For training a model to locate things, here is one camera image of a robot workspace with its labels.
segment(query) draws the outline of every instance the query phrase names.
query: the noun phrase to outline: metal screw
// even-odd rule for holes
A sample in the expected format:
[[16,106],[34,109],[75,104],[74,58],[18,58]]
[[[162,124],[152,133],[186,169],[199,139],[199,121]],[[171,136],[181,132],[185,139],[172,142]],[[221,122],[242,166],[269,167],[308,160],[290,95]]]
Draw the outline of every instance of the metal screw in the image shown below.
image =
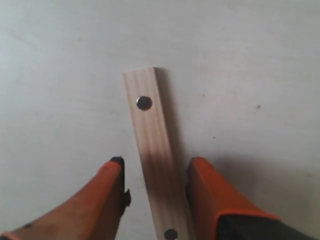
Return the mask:
[[143,111],[147,111],[152,107],[152,100],[148,96],[138,97],[135,103],[136,106]]
[[179,236],[177,231],[172,228],[166,230],[163,235],[167,240],[177,240]]

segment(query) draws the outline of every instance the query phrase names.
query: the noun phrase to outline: white floor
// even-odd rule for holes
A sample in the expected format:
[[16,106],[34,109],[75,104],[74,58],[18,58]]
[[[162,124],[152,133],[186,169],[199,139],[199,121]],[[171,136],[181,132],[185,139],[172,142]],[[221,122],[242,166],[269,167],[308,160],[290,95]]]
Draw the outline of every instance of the white floor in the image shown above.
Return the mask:
[[0,0],[0,231],[121,155],[118,239],[155,239],[122,72],[160,67],[185,165],[320,238],[319,27],[318,0]]

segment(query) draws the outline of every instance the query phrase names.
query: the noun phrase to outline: wooden stick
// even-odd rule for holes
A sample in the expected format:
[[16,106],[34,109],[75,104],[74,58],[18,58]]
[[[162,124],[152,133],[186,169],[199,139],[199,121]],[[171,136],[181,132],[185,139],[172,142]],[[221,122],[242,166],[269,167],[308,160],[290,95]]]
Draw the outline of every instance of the wooden stick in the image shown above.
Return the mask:
[[185,193],[169,142],[155,69],[126,72],[123,77],[157,239],[174,239],[164,234],[169,230],[166,235],[174,236],[175,230],[177,239],[190,240]]

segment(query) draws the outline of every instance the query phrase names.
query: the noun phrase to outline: wood grain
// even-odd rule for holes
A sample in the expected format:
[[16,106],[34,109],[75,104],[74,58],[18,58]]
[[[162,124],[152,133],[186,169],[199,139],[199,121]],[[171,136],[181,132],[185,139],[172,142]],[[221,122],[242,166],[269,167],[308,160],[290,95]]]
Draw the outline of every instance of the wood grain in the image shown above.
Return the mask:
[[[155,69],[126,72],[123,77],[157,239],[165,239],[164,232],[175,229],[178,239],[189,240],[185,193],[170,146]],[[152,99],[149,110],[137,107],[140,96]]]

